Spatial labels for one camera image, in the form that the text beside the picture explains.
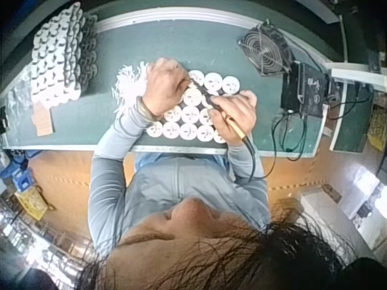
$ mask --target wooden floor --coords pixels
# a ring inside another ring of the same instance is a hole
[[[367,145],[362,154],[348,154],[330,152],[329,145],[330,139],[323,137],[314,158],[295,163],[286,158],[277,159],[273,173],[267,178],[269,206],[315,184],[330,183],[345,191],[354,182],[348,173],[353,174],[360,167],[375,173],[381,153],[373,147]],[[48,151],[30,161],[44,197],[57,208],[46,213],[44,219],[85,237],[90,237],[87,208],[91,156],[92,152]],[[262,162],[268,171],[273,159],[263,158]],[[133,176],[133,163],[134,156],[129,154],[124,162],[127,184]]]

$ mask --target green panel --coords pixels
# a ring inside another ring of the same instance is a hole
[[[200,7],[228,11],[254,19],[264,21],[270,19],[278,28],[281,28],[303,41],[309,43],[322,54],[333,61],[342,61],[342,57],[337,54],[326,42],[312,33],[310,30],[300,25],[294,20],[284,16],[263,5],[246,0],[121,0],[113,1],[90,10],[95,13],[99,20],[117,16],[127,12],[157,7]]]
[[[258,125],[253,132],[255,144],[260,150],[271,151],[270,128],[273,117],[281,111],[282,76],[259,76],[236,44],[244,33],[246,30],[243,28],[202,21],[148,22],[100,33],[97,40],[99,73],[78,101],[51,109],[55,133],[46,137],[35,136],[29,109],[10,120],[12,123],[21,122],[19,130],[7,134],[10,145],[97,144],[114,121],[113,111],[117,105],[111,95],[111,87],[116,82],[119,69],[123,65],[155,61],[158,57],[173,57],[187,69],[200,69],[204,73],[214,71],[223,77],[235,76],[241,82],[242,89],[254,91],[258,95]],[[305,53],[294,53],[299,60],[313,65]],[[302,132],[301,122],[292,123],[288,147],[297,143]],[[313,152],[320,126],[320,119],[308,119],[305,153]],[[187,142],[146,136],[138,143],[219,147],[215,142]]]
[[[363,152],[371,117],[372,93],[368,92],[366,89],[362,89],[359,92],[358,100],[366,100],[368,97],[370,97],[368,102],[357,104],[354,109],[343,118],[333,150],[354,153]],[[351,102],[355,99],[355,86],[348,85],[345,101]],[[349,110],[351,106],[352,104],[345,105],[344,111],[346,112],[346,110]]]

